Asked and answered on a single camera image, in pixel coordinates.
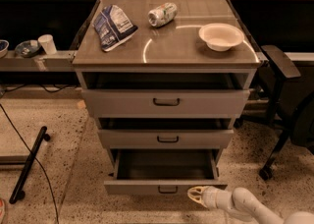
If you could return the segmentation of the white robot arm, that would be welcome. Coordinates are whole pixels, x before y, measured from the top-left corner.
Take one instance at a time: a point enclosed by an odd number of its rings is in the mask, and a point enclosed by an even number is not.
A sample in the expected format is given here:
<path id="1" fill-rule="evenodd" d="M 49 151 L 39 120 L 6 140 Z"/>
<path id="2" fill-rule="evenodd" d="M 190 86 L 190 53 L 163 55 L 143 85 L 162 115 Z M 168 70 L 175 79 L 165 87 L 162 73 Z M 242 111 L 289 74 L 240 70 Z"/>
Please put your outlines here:
<path id="1" fill-rule="evenodd" d="M 231 217 L 259 224 L 314 224 L 314 215 L 298 211 L 283 219 L 261 203 L 248 189 L 235 188 L 232 192 L 212 186 L 196 186 L 187 191 L 188 197 L 208 209 L 221 209 Z"/>

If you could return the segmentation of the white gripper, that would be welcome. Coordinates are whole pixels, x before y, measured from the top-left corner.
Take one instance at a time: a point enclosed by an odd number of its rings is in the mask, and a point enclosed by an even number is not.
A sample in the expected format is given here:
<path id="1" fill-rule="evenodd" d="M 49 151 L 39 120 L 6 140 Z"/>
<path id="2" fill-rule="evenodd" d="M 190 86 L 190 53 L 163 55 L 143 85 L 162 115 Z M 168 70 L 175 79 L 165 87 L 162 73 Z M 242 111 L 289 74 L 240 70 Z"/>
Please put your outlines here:
<path id="1" fill-rule="evenodd" d="M 220 190 L 215 187 L 192 187 L 187 190 L 187 196 L 192 201 L 201 204 L 202 206 L 206 206 L 207 208 L 231 210 L 234 205 L 232 194 L 230 192 Z"/>

